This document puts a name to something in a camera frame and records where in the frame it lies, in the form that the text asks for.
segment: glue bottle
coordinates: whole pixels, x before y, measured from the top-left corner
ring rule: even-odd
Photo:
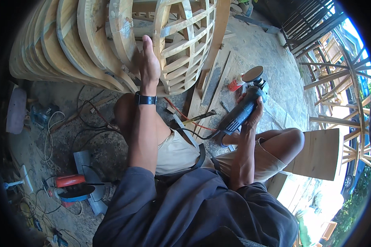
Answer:
[[[243,73],[241,73],[240,75],[238,75],[235,79],[232,80],[232,82],[230,84],[228,84],[228,89],[231,91],[231,92],[234,92],[236,91],[238,88],[240,88],[243,84],[245,84],[244,81],[242,81],[242,77],[243,77]]]

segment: orange cable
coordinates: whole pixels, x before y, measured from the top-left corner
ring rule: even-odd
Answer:
[[[180,114],[181,114],[181,116],[183,116],[185,119],[187,119],[187,120],[189,120],[189,118],[188,117],[186,117],[180,110],[178,110],[177,109],[177,107],[176,106],[174,106],[174,104],[167,98],[167,97],[163,97],[174,109],[176,109],[176,111],[178,111]],[[201,128],[204,128],[204,129],[207,129],[207,130],[211,130],[211,131],[216,131],[216,129],[210,129],[210,128],[208,128],[208,127],[205,127],[205,126],[202,126],[202,125],[199,125],[199,124],[197,124],[197,123],[195,123],[195,122],[192,122],[193,124],[195,124],[196,126],[199,126],[199,127],[201,127]]]

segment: sanding disc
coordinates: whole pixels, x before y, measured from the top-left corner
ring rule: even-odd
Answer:
[[[262,75],[263,72],[264,72],[264,69],[262,68],[262,66],[254,67],[243,75],[242,81],[247,82],[247,83],[253,82],[256,79],[258,79]]]

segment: hand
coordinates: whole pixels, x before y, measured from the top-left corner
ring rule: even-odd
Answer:
[[[239,99],[236,101],[236,103],[238,104],[239,102],[241,102],[245,96],[246,96],[246,93],[244,92],[239,97]],[[257,108],[252,112],[252,114],[250,114],[248,119],[243,123],[242,129],[243,127],[255,129],[257,127],[258,122],[260,121],[262,117],[263,111],[264,111],[264,103],[262,102],[262,97],[260,96],[257,99]]]
[[[161,75],[161,66],[158,58],[153,51],[153,42],[147,35],[143,35],[143,52],[140,54],[140,76],[142,86],[140,94],[145,96],[155,96],[157,94],[157,85]]]

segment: knee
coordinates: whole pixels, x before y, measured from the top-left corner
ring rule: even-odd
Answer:
[[[122,129],[133,122],[135,114],[134,94],[127,93],[121,96],[113,108],[116,125]]]
[[[291,128],[288,132],[290,137],[289,142],[291,143],[292,148],[298,153],[301,152],[305,142],[304,133],[297,128]]]

